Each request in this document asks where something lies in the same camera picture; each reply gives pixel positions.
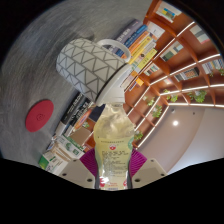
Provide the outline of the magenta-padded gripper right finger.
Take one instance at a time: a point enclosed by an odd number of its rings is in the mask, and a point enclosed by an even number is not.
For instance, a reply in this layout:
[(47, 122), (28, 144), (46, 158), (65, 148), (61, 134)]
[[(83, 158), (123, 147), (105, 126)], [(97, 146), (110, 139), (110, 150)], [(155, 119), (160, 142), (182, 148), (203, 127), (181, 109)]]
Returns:
[(139, 151), (132, 151), (130, 159), (130, 180), (133, 189), (144, 187), (166, 175), (166, 171), (155, 158), (147, 159)]

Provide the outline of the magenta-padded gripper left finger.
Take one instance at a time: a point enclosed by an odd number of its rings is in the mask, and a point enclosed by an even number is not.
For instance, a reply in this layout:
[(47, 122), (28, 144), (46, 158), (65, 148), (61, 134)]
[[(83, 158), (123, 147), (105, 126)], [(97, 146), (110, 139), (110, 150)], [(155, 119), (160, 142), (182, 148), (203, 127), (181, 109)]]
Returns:
[(95, 151), (91, 149), (80, 159), (72, 159), (59, 176), (81, 187), (94, 189), (97, 177)]

